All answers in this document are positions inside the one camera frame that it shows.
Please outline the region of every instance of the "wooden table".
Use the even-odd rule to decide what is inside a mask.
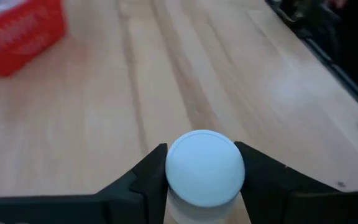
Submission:
[[[0,196],[95,193],[192,129],[358,190],[358,104],[263,0],[65,4],[67,37],[0,80]]]

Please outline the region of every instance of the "wooden surface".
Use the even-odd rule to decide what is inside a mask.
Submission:
[[[0,196],[95,193],[192,129],[358,190],[358,104],[263,0],[65,4],[67,37],[0,80]]]

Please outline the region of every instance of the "red basket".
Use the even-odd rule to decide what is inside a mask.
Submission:
[[[65,34],[62,0],[27,0],[0,13],[0,77],[8,77]]]

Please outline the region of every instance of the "wood grain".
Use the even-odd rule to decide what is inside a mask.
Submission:
[[[65,7],[69,34],[0,80],[0,196],[95,193],[192,129],[358,190],[358,104],[263,0]],[[222,222],[249,223],[241,199]]]

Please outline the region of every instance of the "red container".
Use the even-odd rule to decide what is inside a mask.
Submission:
[[[65,34],[62,0],[27,0],[0,13],[0,77],[8,77]]]

